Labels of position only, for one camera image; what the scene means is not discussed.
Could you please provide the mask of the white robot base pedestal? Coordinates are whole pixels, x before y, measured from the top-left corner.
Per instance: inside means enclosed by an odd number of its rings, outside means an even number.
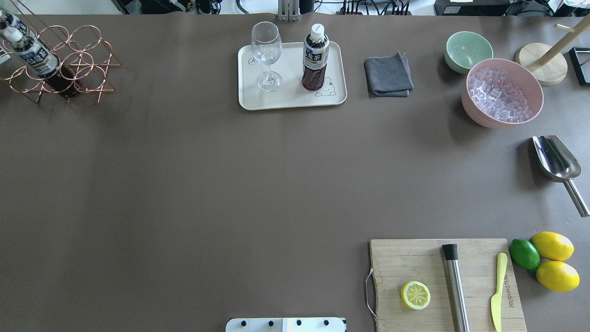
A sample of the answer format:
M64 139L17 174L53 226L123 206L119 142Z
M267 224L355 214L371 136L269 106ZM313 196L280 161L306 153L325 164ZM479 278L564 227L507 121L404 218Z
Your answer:
M347 332L339 317L273 317L230 319L226 332Z

